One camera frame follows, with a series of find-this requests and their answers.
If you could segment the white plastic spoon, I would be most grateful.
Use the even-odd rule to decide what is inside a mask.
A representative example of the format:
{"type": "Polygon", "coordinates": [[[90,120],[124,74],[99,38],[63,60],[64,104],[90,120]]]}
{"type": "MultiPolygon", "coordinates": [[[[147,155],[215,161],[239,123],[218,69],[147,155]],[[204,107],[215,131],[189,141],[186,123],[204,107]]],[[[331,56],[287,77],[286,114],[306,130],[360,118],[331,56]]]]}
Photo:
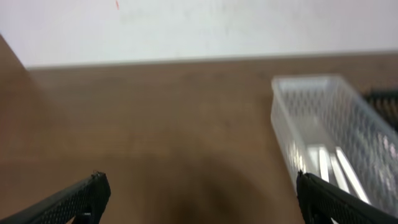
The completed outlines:
{"type": "Polygon", "coordinates": [[[328,172],[329,155],[328,151],[324,147],[319,148],[318,158],[319,158],[320,176],[324,181],[329,182],[329,172],[328,172]]]}
{"type": "Polygon", "coordinates": [[[345,156],[344,152],[340,147],[336,147],[336,155],[344,170],[346,177],[348,178],[348,181],[350,182],[352,188],[356,192],[358,198],[360,198],[362,201],[366,202],[367,204],[371,204],[368,196],[366,195],[363,189],[363,186],[361,185],[358,179],[358,176],[356,175],[353,167],[349,163],[347,157],[345,156]]]}
{"type": "Polygon", "coordinates": [[[349,187],[348,187],[348,183],[347,183],[347,181],[345,179],[345,175],[344,175],[343,170],[342,170],[342,168],[340,166],[340,162],[338,161],[337,157],[334,154],[332,154],[330,156],[330,162],[331,162],[331,166],[332,166],[333,173],[335,175],[335,179],[336,179],[338,187],[341,190],[343,190],[343,191],[345,191],[347,193],[350,193],[349,187]]]}

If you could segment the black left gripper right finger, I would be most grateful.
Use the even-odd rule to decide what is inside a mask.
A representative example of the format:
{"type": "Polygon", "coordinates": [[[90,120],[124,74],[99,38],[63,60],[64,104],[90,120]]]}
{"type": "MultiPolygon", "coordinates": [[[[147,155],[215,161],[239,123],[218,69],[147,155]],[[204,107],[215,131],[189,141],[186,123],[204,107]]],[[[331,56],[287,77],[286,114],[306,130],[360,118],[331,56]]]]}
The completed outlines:
{"type": "Polygon", "coordinates": [[[397,224],[396,217],[311,173],[298,172],[296,191],[305,223],[397,224]]]}

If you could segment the clear perforated plastic basket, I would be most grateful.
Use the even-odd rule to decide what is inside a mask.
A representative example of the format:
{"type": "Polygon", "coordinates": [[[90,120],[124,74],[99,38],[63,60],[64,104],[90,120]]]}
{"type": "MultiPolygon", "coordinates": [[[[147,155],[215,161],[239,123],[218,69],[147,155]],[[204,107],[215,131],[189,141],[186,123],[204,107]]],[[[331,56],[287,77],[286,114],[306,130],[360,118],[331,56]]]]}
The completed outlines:
{"type": "Polygon", "coordinates": [[[337,157],[340,147],[370,205],[396,216],[393,129],[340,77],[279,77],[271,84],[271,123],[291,180],[300,171],[321,178],[318,153],[324,147],[329,155],[328,183],[338,187],[330,156],[337,157]]]}

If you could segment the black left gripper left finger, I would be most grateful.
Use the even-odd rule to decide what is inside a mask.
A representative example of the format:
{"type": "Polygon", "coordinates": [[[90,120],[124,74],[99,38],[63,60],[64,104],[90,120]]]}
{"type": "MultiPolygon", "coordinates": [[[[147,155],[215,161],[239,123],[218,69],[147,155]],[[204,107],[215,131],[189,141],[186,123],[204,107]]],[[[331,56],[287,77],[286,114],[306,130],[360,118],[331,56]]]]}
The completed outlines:
{"type": "Polygon", "coordinates": [[[1,220],[2,224],[98,224],[111,196],[107,176],[89,177],[1,220]]]}

